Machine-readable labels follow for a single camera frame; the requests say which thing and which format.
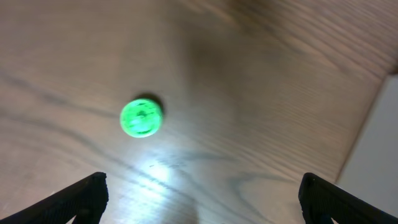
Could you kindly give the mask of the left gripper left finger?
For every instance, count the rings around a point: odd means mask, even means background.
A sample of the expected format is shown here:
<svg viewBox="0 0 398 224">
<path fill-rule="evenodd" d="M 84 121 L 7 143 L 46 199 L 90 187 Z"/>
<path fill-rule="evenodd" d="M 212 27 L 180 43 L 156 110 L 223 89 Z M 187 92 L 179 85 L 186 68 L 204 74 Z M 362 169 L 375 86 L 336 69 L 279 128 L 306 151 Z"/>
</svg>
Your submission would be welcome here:
<svg viewBox="0 0 398 224">
<path fill-rule="evenodd" d="M 99 224 L 109 200 L 106 174 L 95 172 L 1 220 L 2 224 Z"/>
</svg>

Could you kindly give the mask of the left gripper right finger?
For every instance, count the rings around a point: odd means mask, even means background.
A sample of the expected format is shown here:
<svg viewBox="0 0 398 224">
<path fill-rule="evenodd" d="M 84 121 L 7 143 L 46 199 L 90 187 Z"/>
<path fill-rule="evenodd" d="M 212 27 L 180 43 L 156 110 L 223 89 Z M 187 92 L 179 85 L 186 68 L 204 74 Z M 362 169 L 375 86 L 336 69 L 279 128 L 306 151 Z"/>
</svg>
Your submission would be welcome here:
<svg viewBox="0 0 398 224">
<path fill-rule="evenodd" d="M 298 199 L 306 224 L 397 224 L 396 217 L 310 172 L 303 175 Z"/>
</svg>

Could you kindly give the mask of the green ridged disc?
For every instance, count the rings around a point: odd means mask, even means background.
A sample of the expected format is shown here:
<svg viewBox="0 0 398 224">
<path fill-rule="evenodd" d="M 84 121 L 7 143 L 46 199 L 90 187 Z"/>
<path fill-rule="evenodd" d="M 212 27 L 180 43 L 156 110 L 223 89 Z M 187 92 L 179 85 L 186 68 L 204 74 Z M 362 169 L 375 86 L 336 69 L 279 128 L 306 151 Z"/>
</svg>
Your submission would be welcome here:
<svg viewBox="0 0 398 224">
<path fill-rule="evenodd" d="M 160 105 L 148 98 L 138 98 L 126 104 L 119 115 L 122 130 L 134 138 L 155 134 L 163 123 Z"/>
</svg>

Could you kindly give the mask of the white cardboard box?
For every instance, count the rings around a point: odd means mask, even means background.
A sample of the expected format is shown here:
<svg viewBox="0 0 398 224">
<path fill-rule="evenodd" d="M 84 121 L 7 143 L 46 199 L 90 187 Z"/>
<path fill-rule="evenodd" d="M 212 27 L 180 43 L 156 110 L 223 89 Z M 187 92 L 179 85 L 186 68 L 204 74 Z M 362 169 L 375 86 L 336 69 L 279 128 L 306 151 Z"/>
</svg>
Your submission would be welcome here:
<svg viewBox="0 0 398 224">
<path fill-rule="evenodd" d="M 397 75 L 385 80 L 337 185 L 397 216 Z"/>
</svg>

